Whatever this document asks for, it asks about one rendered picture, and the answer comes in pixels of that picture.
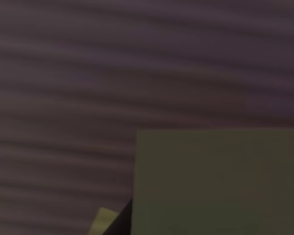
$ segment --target small yellow object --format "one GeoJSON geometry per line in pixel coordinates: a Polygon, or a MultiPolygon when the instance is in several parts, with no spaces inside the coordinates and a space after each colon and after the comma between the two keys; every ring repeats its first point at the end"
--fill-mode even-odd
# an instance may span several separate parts
{"type": "Polygon", "coordinates": [[[88,235],[102,235],[119,214],[115,211],[100,208],[91,225],[88,235]]]}

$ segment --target olive green card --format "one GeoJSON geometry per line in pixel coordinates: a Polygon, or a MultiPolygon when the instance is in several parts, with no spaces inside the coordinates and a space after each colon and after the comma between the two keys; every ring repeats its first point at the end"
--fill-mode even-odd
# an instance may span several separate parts
{"type": "Polygon", "coordinates": [[[294,130],[140,131],[132,235],[294,235],[294,130]]]}

